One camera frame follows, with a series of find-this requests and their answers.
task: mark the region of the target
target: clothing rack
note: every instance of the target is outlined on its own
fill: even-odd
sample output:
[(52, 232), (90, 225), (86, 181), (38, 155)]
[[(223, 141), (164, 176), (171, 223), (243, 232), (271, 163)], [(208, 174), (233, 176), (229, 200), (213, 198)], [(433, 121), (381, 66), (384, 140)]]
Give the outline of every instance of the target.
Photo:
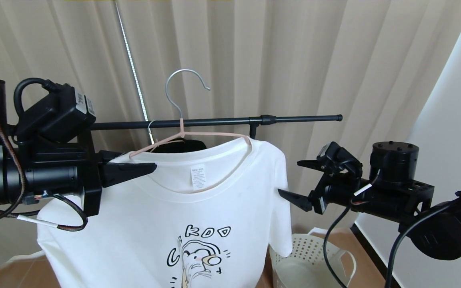
[[(342, 121), (342, 115), (323, 115), (323, 116), (288, 116), (276, 117), (272, 115), (261, 115), (256, 117), (242, 118), (214, 118), (214, 119), (193, 119), (184, 120), (185, 127), (194, 126), (222, 126), (222, 125), (250, 125), (249, 136), (252, 139), (256, 138), (257, 127), (259, 125), (271, 125), (275, 123), (290, 123), (290, 122), (320, 122), (320, 121)], [(122, 129), (147, 129), (147, 128), (171, 128), (179, 127), (179, 120), (154, 120), (141, 122), (106, 122), (95, 123), (90, 127), (90, 130), (122, 130)]]

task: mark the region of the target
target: curtain fold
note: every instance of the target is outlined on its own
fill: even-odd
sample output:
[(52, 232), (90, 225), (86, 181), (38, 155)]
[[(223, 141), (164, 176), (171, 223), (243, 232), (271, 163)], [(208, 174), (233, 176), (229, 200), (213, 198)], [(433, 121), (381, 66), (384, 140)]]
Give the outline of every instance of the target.
[[(118, 0), (150, 119), (342, 114), (343, 122), (260, 126), (287, 156), (290, 188), (307, 195), (321, 173), (296, 166), (338, 142), (365, 164), (371, 146), (408, 136), (461, 31), (461, 1)], [(248, 133), (247, 126), (193, 128)], [(163, 139), (176, 129), (154, 131)], [(200, 138), (214, 146), (224, 138)], [(364, 177), (368, 177), (365, 165)], [(295, 230), (326, 227), (293, 208)], [(349, 226), (355, 215), (341, 223)]]
[[(314, 159), (328, 142), (364, 162), (367, 177), (374, 142), (406, 139), (461, 31), (456, 0), (0, 0), (0, 79), (11, 124), (13, 89), (27, 77), (77, 87), (94, 102), (97, 122), (144, 119), (117, 11), (150, 120), (179, 118), (164, 84), (181, 68), (198, 71), (212, 88), (189, 73), (172, 80), (170, 94), (186, 119), (342, 114), (342, 122), (258, 128), (258, 139), (285, 153), (291, 191), (305, 195), (321, 174), (296, 162)], [(44, 95), (27, 88), (24, 107)], [(177, 131), (153, 130), (158, 139)], [(93, 137), (96, 150), (125, 152), (148, 142), (145, 131)], [(200, 140), (214, 146), (229, 139)], [(331, 205), (320, 216), (293, 208), (293, 227), (327, 227), (341, 210)], [(0, 263), (38, 250), (35, 239), (34, 226), (0, 221)]]

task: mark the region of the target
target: cartoon character print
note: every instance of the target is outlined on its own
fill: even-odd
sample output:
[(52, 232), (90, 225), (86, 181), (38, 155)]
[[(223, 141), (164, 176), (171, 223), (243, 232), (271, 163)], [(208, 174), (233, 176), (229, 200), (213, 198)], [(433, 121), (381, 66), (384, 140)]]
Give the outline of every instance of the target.
[[(206, 241), (206, 238), (218, 237), (222, 238), (227, 237), (231, 232), (229, 226), (214, 229), (207, 228), (202, 233), (199, 233), (199, 228), (192, 225), (186, 227), (184, 238), (187, 240), (186, 243), (183, 243), (183, 238), (179, 236), (177, 238), (177, 248), (170, 250), (166, 264), (170, 267), (176, 266), (181, 260), (182, 263), (182, 277), (181, 279), (177, 277), (172, 277), (170, 284), (171, 288), (176, 288), (180, 280), (180, 288), (190, 288), (190, 283), (198, 277), (212, 278), (214, 275), (221, 274), (222, 268), (222, 259), (224, 257), (230, 258), (230, 252), (228, 250), (221, 251), (218, 246)], [(191, 239), (194, 237), (203, 238), (204, 241), (199, 239)]]

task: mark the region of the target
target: brown tile floor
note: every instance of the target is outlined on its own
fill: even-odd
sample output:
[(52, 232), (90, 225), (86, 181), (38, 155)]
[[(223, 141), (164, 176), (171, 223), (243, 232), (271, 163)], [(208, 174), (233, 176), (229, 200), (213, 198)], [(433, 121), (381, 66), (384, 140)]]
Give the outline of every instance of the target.
[[(355, 255), (357, 271), (349, 288), (383, 287), (382, 275), (349, 229), (336, 230), (331, 235), (330, 241)], [(350, 271), (351, 259), (344, 259), (344, 266), (347, 271)], [(256, 288), (271, 288), (271, 283), (271, 261), (267, 259), (263, 275)], [(45, 257), (40, 257), (0, 265), (0, 288), (60, 288), (60, 285), (49, 261)]]

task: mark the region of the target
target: white plastic basket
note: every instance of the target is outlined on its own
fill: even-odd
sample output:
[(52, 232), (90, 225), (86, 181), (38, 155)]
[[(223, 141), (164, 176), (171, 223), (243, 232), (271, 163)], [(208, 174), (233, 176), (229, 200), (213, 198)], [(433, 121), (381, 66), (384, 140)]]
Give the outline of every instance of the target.
[[(323, 239), (320, 237), (293, 234), (293, 252), (288, 257), (280, 257), (272, 248), (269, 249), (269, 253), (273, 266), (274, 288), (340, 288), (325, 264)], [(346, 275), (341, 261), (344, 254), (349, 254), (353, 261), (353, 271), (350, 275)], [(353, 254), (328, 242), (327, 255), (334, 272), (348, 286), (357, 270)]]

